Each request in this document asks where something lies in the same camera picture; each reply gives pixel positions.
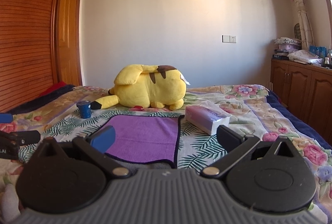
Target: black circular cover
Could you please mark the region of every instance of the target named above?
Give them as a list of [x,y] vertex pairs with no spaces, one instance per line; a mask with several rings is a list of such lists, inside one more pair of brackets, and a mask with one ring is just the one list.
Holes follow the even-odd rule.
[[302,158],[272,156],[244,161],[227,175],[233,196],[249,208],[285,213],[308,206],[316,191],[311,171]]
[[43,213],[67,213],[94,202],[105,185],[104,173],[93,164],[52,156],[27,164],[16,190],[24,206]]

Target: yellow plush toy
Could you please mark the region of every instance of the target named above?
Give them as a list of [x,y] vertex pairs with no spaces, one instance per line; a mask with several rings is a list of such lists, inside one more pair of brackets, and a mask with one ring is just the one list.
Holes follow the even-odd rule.
[[190,85],[177,69],[163,65],[128,65],[114,80],[109,90],[111,96],[102,97],[91,103],[91,109],[105,109],[120,103],[123,106],[143,108],[180,109]]

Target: purple towel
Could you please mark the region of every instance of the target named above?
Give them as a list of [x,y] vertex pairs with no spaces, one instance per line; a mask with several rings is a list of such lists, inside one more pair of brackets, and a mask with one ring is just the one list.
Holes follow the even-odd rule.
[[180,117],[115,115],[103,127],[109,125],[116,135],[106,154],[130,163],[166,162],[176,168]]

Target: blue cup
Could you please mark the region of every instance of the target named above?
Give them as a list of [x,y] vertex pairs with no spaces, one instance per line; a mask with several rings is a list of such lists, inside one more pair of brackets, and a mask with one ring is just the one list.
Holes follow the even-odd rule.
[[91,102],[88,100],[81,100],[77,104],[77,108],[80,111],[81,118],[91,117]]

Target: red cloth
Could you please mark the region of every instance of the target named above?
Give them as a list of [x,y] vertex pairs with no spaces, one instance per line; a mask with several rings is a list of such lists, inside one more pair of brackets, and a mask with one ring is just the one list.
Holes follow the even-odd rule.
[[52,91],[57,90],[57,89],[59,89],[60,87],[63,87],[63,86],[65,86],[65,85],[66,85],[66,83],[61,81],[61,82],[59,82],[59,83],[57,83],[57,84],[51,86],[50,88],[48,88],[48,89],[45,90],[44,92],[40,93],[38,97],[41,97],[41,96],[47,95],[48,93],[51,93]]

